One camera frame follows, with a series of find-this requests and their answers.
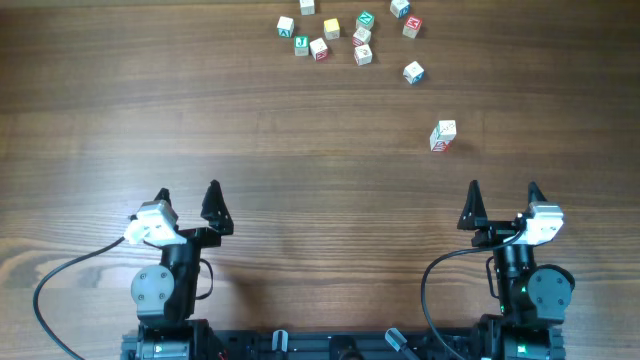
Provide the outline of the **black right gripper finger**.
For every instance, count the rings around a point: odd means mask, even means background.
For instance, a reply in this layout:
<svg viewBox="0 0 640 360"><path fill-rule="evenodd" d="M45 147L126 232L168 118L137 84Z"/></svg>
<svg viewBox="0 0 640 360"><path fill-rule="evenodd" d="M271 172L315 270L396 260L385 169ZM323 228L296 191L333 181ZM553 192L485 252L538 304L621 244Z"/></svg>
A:
<svg viewBox="0 0 640 360"><path fill-rule="evenodd" d="M469 184L467 198L457 223L458 230L480 230L488 227L488 216L477 180Z"/></svg>
<svg viewBox="0 0 640 360"><path fill-rule="evenodd" d="M539 202L546 202L546 201L547 201L546 197L543 195L542 191L540 190L536 182L535 181L530 182L528 184L527 202L529 204L532 204L532 203L539 203Z"/></svg>

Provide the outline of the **red I wooden block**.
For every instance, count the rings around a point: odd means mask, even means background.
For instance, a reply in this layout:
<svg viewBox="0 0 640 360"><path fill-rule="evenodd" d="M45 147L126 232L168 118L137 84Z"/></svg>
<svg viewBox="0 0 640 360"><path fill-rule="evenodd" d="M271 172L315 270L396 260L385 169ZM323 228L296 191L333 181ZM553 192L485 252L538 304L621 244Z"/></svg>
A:
<svg viewBox="0 0 640 360"><path fill-rule="evenodd" d="M457 134L455 120L440 120L437 125L436 139L438 141L452 141Z"/></svg>

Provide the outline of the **red A wooden block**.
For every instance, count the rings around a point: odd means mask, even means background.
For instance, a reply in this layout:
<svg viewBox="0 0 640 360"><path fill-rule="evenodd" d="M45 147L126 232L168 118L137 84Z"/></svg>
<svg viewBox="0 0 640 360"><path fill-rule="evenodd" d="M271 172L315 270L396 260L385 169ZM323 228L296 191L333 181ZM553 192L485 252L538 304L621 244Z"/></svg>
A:
<svg viewBox="0 0 640 360"><path fill-rule="evenodd" d="M432 152L446 151L454 138L455 134L442 133L435 128L429 138L430 150Z"/></svg>

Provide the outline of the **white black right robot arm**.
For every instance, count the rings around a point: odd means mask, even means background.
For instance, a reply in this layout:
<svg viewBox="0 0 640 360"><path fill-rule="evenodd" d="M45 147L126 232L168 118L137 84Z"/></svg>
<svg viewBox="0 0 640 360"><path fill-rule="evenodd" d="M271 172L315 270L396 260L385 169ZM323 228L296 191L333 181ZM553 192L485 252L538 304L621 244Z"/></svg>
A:
<svg viewBox="0 0 640 360"><path fill-rule="evenodd" d="M457 228L473 230L474 250L489 251L489 283L499 300L499 315L485 314L469 340L473 359L564 359L560 326L572 299L575 278L552 264L538 265L534 249L551 242L564 225L559 205L549 202L534 183L528 186L528 207L511 221L488 218L479 183L468 189Z"/></svg>

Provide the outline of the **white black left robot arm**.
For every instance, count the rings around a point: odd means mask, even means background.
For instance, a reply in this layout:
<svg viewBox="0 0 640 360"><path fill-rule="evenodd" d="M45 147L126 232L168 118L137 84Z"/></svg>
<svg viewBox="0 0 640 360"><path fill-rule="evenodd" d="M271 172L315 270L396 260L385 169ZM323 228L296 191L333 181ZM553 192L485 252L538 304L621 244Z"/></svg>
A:
<svg viewBox="0 0 640 360"><path fill-rule="evenodd" d="M144 243L161 250L157 265L146 266L133 278L131 296L136 304L138 330L122 338L121 357L150 359L226 359L228 350L206 319L195 319L199 295L200 266L211 269L201 257L204 248L221 245L221 238L234 232L220 183L210 182L202 202L205 227L180 229L170 193L161 189L154 200L145 202L130 217L124 238L131 244Z"/></svg>

